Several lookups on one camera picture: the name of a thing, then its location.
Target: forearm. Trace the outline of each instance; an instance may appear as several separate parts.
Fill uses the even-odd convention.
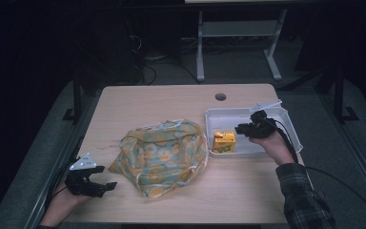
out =
[[[305,167],[284,164],[276,173],[285,197],[284,215],[291,228],[335,228],[329,206],[312,188]]]

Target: yellow floral bag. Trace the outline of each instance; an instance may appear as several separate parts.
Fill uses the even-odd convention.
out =
[[[148,198],[187,185],[208,161],[207,138],[187,119],[129,131],[120,149],[109,170],[127,177]]]

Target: yellow box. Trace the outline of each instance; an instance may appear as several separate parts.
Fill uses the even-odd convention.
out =
[[[213,133],[213,152],[214,153],[232,153],[236,138],[233,131],[214,132]]]

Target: patterned bag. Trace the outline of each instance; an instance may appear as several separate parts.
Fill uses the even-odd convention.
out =
[[[129,131],[120,149],[109,170],[127,177],[148,198],[187,185],[208,161],[207,138],[187,119]]]

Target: plastic tray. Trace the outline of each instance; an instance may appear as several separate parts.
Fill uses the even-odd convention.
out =
[[[295,151],[299,153],[302,150],[302,145],[299,142],[296,135],[293,123],[288,116],[288,111],[279,107],[267,108],[264,110],[267,117],[273,118],[276,121],[281,122],[285,129],[287,129],[288,135],[294,144]],[[251,114],[254,111],[250,111],[249,108],[233,108],[233,109],[210,109],[206,112],[206,125],[207,125],[207,140],[209,145],[210,156],[217,158],[229,158],[229,157],[252,157],[259,154],[265,154],[261,146],[254,144],[244,135],[235,135],[236,144],[234,152],[232,153],[214,153],[212,151],[213,138],[215,131],[234,131],[240,123],[250,123]],[[284,130],[284,128],[277,123],[277,127]]]

